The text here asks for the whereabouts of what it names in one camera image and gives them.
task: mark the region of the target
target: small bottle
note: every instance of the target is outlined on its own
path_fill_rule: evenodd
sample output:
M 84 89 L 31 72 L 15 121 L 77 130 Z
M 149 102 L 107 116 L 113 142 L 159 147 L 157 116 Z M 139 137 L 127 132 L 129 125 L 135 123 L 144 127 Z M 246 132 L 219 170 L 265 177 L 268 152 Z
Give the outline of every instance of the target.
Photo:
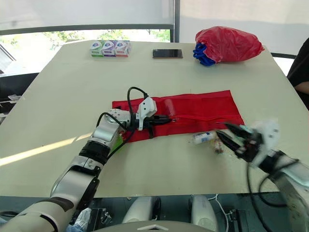
M 195 134 L 193 135 L 193 143 L 194 144 L 201 144 L 203 142 L 212 140 L 215 138 L 215 133 L 212 131 L 203 133 L 203 134 Z

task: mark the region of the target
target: small box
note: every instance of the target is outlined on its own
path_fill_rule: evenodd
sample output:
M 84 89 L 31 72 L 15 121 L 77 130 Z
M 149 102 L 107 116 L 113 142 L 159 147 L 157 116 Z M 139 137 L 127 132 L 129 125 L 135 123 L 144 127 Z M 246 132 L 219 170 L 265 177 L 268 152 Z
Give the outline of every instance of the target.
M 97 40 L 95 41 L 91 47 L 90 47 L 90 54 L 93 57 L 103 57 L 104 55 L 102 54 L 102 47 L 104 45 L 104 40 Z
M 128 57 L 131 43 L 129 40 L 118 40 L 114 50 L 117 57 Z
M 102 46 L 102 54 L 105 57 L 115 57 L 115 46 L 117 40 L 105 40 L 104 45 Z

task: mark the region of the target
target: blue fabric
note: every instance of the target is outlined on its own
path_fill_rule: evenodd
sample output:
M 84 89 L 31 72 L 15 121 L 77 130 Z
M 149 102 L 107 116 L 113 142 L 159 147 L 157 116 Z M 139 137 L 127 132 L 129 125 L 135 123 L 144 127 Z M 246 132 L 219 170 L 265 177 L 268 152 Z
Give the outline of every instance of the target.
M 84 232 L 80 225 L 69 225 L 66 229 L 66 232 Z
M 3 226 L 7 221 L 0 218 L 0 228 L 1 226 Z M 67 228 L 66 228 L 66 231 L 65 232 L 84 232 L 84 230 L 81 228 L 80 225 L 69 225 Z
M 193 57 L 198 59 L 202 65 L 211 66 L 216 62 L 210 58 L 208 58 L 203 52 L 206 49 L 206 45 L 197 43 L 195 46 L 195 50 L 193 50 Z

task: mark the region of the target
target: red plastic bag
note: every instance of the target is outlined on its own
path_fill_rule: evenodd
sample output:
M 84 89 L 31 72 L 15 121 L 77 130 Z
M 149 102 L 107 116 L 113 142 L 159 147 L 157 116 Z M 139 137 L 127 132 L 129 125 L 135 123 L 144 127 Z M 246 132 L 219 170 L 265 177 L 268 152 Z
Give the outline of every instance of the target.
M 216 63 L 243 61 L 264 51 L 255 35 L 228 27 L 201 30 L 195 41 L 206 45 L 204 54 Z
M 244 124 L 229 90 L 203 94 L 182 94 L 153 98 L 153 100 L 157 105 L 157 115 L 168 115 L 175 119 L 174 122 L 154 126 L 154 137 L 226 129 L 224 124 L 218 122 Z M 134 112 L 137 112 L 142 101 L 143 99 L 131 101 Z M 129 110 L 127 101 L 113 101 L 112 107 Z M 149 139 L 148 130 L 136 131 L 130 142 L 145 139 Z

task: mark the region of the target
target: person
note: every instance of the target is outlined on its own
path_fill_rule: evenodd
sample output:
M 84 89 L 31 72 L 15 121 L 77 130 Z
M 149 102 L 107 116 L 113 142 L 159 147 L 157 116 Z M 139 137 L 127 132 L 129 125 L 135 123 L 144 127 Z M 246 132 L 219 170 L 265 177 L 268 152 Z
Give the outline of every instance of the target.
M 86 232 L 90 219 L 91 209 L 84 209 L 77 217 L 74 225 L 68 225 L 65 232 Z M 7 223 L 6 220 L 0 218 L 0 229 Z
M 300 48 L 287 78 L 309 109 L 309 38 Z

